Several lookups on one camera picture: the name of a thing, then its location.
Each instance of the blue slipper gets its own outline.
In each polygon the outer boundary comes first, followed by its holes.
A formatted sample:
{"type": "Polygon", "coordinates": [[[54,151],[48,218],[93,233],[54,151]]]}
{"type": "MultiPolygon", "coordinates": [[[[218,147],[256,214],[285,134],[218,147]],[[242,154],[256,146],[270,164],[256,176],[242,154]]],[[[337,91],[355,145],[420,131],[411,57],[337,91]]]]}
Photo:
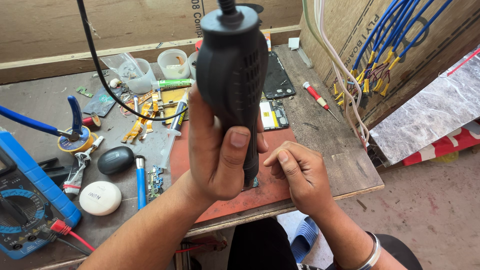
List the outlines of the blue slipper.
{"type": "Polygon", "coordinates": [[[297,228],[295,238],[290,243],[293,257],[297,263],[301,263],[303,258],[310,252],[313,247],[313,243],[318,237],[318,226],[310,218],[306,217],[297,228]]]}

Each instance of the red screwdriver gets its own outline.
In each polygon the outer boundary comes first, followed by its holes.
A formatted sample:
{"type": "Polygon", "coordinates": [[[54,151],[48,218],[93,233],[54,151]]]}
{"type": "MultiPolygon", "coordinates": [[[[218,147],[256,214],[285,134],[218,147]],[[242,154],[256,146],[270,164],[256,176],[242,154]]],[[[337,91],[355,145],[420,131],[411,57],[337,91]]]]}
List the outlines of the red screwdriver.
{"type": "Polygon", "coordinates": [[[315,91],[315,89],[310,86],[309,82],[305,82],[303,84],[303,87],[306,88],[307,91],[310,93],[310,95],[312,95],[315,98],[318,104],[320,104],[325,110],[329,111],[333,115],[333,117],[335,117],[335,119],[340,123],[340,120],[333,114],[333,112],[328,107],[327,103],[325,102],[325,99],[321,97],[319,94],[317,94],[317,91],[315,91]]]}

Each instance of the green tube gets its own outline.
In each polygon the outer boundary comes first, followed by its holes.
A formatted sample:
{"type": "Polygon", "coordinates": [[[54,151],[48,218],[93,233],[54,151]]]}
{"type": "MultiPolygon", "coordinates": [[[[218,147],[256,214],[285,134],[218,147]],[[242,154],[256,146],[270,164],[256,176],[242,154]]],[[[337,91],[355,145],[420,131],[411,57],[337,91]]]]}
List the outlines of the green tube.
{"type": "Polygon", "coordinates": [[[152,81],[154,89],[172,89],[172,88],[184,88],[190,87],[195,81],[192,79],[179,79],[179,80],[165,80],[165,81],[152,81]]]}

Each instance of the white wire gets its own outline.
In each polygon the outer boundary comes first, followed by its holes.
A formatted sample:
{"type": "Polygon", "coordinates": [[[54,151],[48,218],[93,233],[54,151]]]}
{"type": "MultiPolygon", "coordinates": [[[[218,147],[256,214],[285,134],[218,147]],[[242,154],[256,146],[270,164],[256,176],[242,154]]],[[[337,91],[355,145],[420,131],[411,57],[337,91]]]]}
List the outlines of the white wire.
{"type": "MultiPolygon", "coordinates": [[[[322,37],[322,40],[324,41],[324,43],[326,44],[328,50],[330,51],[330,53],[335,57],[335,60],[337,61],[336,65],[334,64],[333,65],[333,68],[335,69],[335,73],[338,77],[338,81],[340,82],[341,81],[341,76],[340,76],[340,72],[339,70],[337,69],[337,66],[340,67],[342,69],[342,71],[347,74],[347,76],[350,78],[350,80],[355,84],[355,87],[357,89],[357,92],[358,92],[358,99],[357,99],[357,102],[355,103],[355,99],[353,98],[353,96],[347,91],[347,89],[345,88],[345,85],[340,83],[340,86],[342,87],[342,90],[344,92],[344,103],[345,101],[348,102],[348,99],[351,100],[352,104],[355,104],[354,106],[352,106],[353,108],[353,112],[355,114],[355,117],[357,118],[357,121],[359,122],[360,124],[360,130],[361,130],[361,134],[363,136],[364,139],[361,139],[363,140],[364,143],[368,142],[368,139],[370,137],[370,133],[367,129],[367,127],[365,126],[365,124],[362,122],[361,120],[361,117],[358,113],[358,106],[360,105],[360,99],[361,99],[361,95],[362,95],[362,92],[361,92],[361,89],[360,89],[360,85],[359,83],[357,82],[356,78],[353,77],[353,75],[347,70],[347,68],[343,65],[342,63],[342,60],[340,59],[340,57],[338,56],[338,54],[336,53],[335,49],[333,48],[333,46],[330,44],[330,42],[328,41],[327,37],[326,37],[326,34],[325,34],[325,31],[324,31],[324,7],[325,7],[325,0],[315,0],[314,1],[314,7],[315,7],[315,20],[317,22],[317,27],[318,27],[318,31],[320,32],[320,36],[322,37]]],[[[346,110],[345,110],[345,114],[348,116],[348,112],[347,112],[347,108],[348,108],[348,104],[346,104],[346,110]]],[[[353,129],[356,129],[355,125],[353,125],[353,123],[351,122],[351,119],[348,119],[349,122],[350,122],[350,125],[352,126],[353,129]]]]}

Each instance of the black hot air gun handle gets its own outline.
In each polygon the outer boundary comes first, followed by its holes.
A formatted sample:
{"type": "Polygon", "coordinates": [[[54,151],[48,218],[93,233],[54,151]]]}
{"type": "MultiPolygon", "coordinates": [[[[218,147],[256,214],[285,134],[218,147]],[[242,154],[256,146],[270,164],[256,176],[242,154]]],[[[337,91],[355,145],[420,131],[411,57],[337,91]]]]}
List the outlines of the black hot air gun handle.
{"type": "Polygon", "coordinates": [[[219,0],[221,10],[201,21],[204,39],[197,59],[197,85],[202,98],[220,119],[224,132],[249,128],[243,165],[244,186],[258,173],[257,117],[266,76],[268,48],[258,28],[257,13],[233,0],[219,0]]]}

